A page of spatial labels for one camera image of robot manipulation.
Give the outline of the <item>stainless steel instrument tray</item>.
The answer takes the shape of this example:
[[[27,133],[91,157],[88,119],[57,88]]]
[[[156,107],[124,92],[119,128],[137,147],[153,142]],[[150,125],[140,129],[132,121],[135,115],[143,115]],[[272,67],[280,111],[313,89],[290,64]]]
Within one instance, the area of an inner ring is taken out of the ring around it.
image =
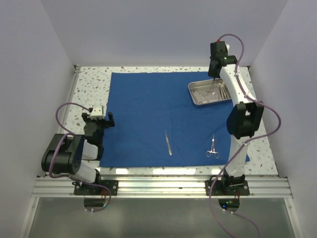
[[[189,93],[195,106],[202,107],[231,100],[229,91],[224,81],[220,78],[215,79],[214,84],[214,91],[217,93],[217,97],[208,98],[206,96],[206,90],[210,88],[212,80],[196,81],[188,84]]]

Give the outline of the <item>blue surgical cloth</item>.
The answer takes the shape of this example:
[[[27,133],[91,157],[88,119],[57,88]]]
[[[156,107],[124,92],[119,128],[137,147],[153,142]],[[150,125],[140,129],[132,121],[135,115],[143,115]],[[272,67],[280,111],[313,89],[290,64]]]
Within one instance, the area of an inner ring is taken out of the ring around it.
[[[206,72],[113,73],[107,111],[115,127],[105,130],[101,167],[223,165],[229,159],[226,121],[231,101],[196,107],[188,84]],[[172,149],[168,153],[166,131]],[[212,135],[219,158],[207,157]]]

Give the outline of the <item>silver scalpel handle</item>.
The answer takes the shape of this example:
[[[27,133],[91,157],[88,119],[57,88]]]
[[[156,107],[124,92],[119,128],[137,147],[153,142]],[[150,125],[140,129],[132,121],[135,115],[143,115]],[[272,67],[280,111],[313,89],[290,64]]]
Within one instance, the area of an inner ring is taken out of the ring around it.
[[[169,153],[170,156],[172,156],[172,149],[171,149],[171,146],[170,146],[169,138],[167,136],[166,131],[164,131],[164,133],[165,133],[165,139],[166,139],[166,143],[167,143],[168,153]]]

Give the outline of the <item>silver surgical forceps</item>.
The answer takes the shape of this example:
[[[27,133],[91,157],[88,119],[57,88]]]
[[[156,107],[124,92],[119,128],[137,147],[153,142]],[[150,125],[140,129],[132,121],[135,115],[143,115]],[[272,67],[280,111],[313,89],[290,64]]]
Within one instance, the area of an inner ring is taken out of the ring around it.
[[[219,153],[216,152],[215,150],[215,139],[214,139],[214,134],[212,135],[212,140],[211,140],[211,148],[210,150],[208,150],[206,152],[206,156],[207,157],[211,157],[211,156],[214,156],[216,159],[219,158]]]
[[[206,96],[208,98],[217,97],[217,93],[214,91],[214,84],[215,84],[215,79],[212,80],[210,88],[208,90],[206,90]]]

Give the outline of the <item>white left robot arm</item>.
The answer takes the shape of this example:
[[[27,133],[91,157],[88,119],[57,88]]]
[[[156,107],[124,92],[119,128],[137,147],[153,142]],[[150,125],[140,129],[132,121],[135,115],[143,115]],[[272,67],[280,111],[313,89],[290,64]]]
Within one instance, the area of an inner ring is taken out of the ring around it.
[[[55,134],[42,157],[42,170],[52,178],[69,177],[86,183],[87,191],[99,194],[103,188],[100,173],[82,161],[102,158],[105,130],[115,126],[113,114],[107,115],[105,119],[101,115],[83,113],[84,134]]]

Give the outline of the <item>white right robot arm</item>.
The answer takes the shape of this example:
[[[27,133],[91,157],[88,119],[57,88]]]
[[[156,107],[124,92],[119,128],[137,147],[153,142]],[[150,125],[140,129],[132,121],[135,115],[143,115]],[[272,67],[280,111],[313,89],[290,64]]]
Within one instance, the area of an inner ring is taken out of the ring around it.
[[[231,96],[233,109],[226,121],[231,138],[229,159],[220,174],[206,182],[206,191],[210,196],[249,195],[245,179],[247,140],[259,129],[264,107],[255,102],[246,84],[240,80],[238,60],[236,56],[229,55],[229,46],[217,40],[211,43],[210,49],[208,75],[223,80]]]

